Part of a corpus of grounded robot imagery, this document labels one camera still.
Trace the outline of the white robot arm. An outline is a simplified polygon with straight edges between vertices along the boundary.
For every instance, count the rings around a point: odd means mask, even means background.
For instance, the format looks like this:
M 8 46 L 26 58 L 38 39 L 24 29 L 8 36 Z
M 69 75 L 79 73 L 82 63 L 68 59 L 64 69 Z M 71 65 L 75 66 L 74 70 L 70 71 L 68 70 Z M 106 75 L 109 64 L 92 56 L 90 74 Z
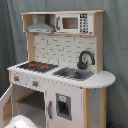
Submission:
M 12 118 L 5 128 L 37 128 L 37 126 L 26 116 L 18 115 Z

